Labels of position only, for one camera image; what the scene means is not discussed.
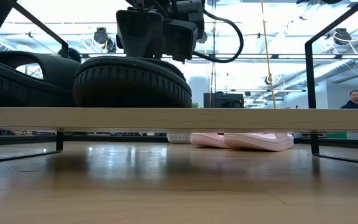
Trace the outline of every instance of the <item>wooden shelf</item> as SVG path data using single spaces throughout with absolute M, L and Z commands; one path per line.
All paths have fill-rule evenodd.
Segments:
M 62 131 L 358 131 L 358 110 L 0 108 L 0 128 Z

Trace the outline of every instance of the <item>metal frame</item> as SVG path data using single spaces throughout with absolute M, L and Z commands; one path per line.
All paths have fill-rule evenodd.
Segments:
M 56 142 L 56 135 L 48 136 L 0 136 L 0 146 L 7 144 L 28 144 Z
M 65 42 L 56 33 L 54 33 L 52 30 L 50 30 L 45 24 L 43 24 L 41 21 L 39 21 L 29 11 L 24 9 L 19 3 L 16 2 L 16 0 L 7 0 L 6 2 L 12 8 L 14 8 L 18 12 L 20 12 L 24 17 L 28 18 L 31 22 L 33 22 L 35 25 L 37 25 L 39 28 L 41 28 L 43 31 L 45 31 L 48 35 L 53 37 L 57 42 L 59 42 L 62 45 L 62 57 L 63 58 L 68 58 L 68 44 L 67 44 L 67 42 Z M 0 162 L 10 161 L 10 160 L 14 160 L 14 159 L 24 159 L 24 158 L 30 158 L 30 157 L 35 157 L 35 156 L 45 156 L 45 155 L 51 155 L 51 154 L 60 153 L 60 152 L 63 151 L 63 141 L 64 141 L 63 132 L 57 132 L 56 133 L 56 150 L 55 151 L 37 153 L 37 154 L 31 154 L 31 155 L 25 155 L 25 156 L 3 157 L 3 158 L 0 158 Z
M 51 29 L 49 29 L 45 24 L 39 21 L 35 16 L 33 16 L 29 11 L 23 8 L 19 3 L 14 0 L 8 1 L 8 3 L 12 6 L 12 8 L 16 9 L 19 13 L 21 13 L 24 17 L 28 18 L 31 22 L 45 31 L 49 36 L 53 37 L 57 42 L 62 45 L 62 57 L 68 58 L 68 43 L 65 42 L 62 38 L 60 38 L 56 33 L 54 33 Z
M 306 55 L 306 79 L 308 82 L 308 101 L 309 101 L 309 108 L 316 109 L 316 91 L 314 88 L 314 66 L 313 66 L 313 48 L 312 44 L 318 40 L 320 37 L 324 36 L 326 33 L 331 31 L 333 28 L 338 26 L 341 22 L 345 21 L 347 18 L 352 16 L 354 13 L 358 11 L 358 3 L 351 7 L 348 11 L 346 11 L 343 15 L 337 18 L 334 22 L 330 25 L 325 27 L 322 31 L 317 33 L 314 37 L 312 37 L 309 41 L 305 44 L 305 55 Z M 311 144 L 311 153 L 314 156 L 323 157 L 323 158 L 330 158 L 330 159 L 337 159 L 340 161 L 347 161 L 347 162 L 356 162 L 358 163 L 358 159 L 350 159 L 350 158 L 343 158 L 337 156 L 325 156 L 321 155 L 319 151 L 319 139 L 316 133 L 312 133 L 310 135 L 310 144 Z
M 61 152 L 63 152 L 63 140 L 64 140 L 63 132 L 57 132 L 56 133 L 56 150 L 55 151 L 36 153 L 36 154 L 30 154 L 30 155 L 24 155 L 24 156 L 3 157 L 3 158 L 0 158 L 0 162 L 10 161 L 10 160 L 14 160 L 14 159 L 25 159 L 25 158 L 36 157 L 36 156 L 46 156 L 46 155 L 61 153 Z

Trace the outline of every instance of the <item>pink shoe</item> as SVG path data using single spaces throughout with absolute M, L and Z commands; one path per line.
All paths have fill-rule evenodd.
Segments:
M 293 136 L 288 133 L 224 134 L 224 143 L 230 147 L 278 152 L 293 147 Z
M 194 146 L 230 148 L 230 146 L 224 143 L 223 135 L 216 133 L 193 133 L 190 136 L 190 142 Z

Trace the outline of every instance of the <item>wooden floor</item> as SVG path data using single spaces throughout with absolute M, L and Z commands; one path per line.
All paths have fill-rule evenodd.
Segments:
M 54 143 L 0 146 L 0 156 Z M 358 149 L 321 152 L 356 155 Z M 284 152 L 65 142 L 0 163 L 0 223 L 358 223 L 358 164 Z

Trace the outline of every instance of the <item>black cable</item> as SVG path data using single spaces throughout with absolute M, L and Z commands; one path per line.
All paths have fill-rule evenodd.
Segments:
M 173 15 L 176 18 L 179 18 L 179 12 L 178 12 L 178 3 L 177 0 L 172 0 L 172 11 Z
M 226 22 L 227 24 L 232 26 L 236 30 L 237 35 L 239 36 L 240 47 L 239 47 L 239 50 L 237 51 L 237 53 L 232 58 L 229 58 L 229 59 L 218 59 L 218 58 L 207 56 L 207 55 L 199 53 L 199 52 L 193 52 L 193 55 L 198 56 L 198 57 L 203 58 L 203 59 L 206 59 L 206 60 L 210 60 L 212 62 L 217 62 L 217 63 L 229 63 L 229 62 L 234 61 L 241 54 L 242 48 L 244 47 L 244 38 L 242 37 L 241 30 L 238 28 L 238 26 L 236 26 L 235 23 L 233 23 L 229 19 L 223 19 L 223 18 L 220 18 L 218 16 L 215 16 L 214 14 L 211 14 L 211 13 L 207 12 L 205 9 L 203 11 L 204 11 L 204 14 L 206 14 L 208 17 L 210 17 L 212 19 L 216 19 L 218 21 Z
M 164 18 L 168 18 L 167 12 L 165 12 L 164 8 L 160 5 L 160 3 L 158 3 L 157 0 L 153 0 L 152 2 L 153 2 L 153 6 L 160 11 L 162 16 Z

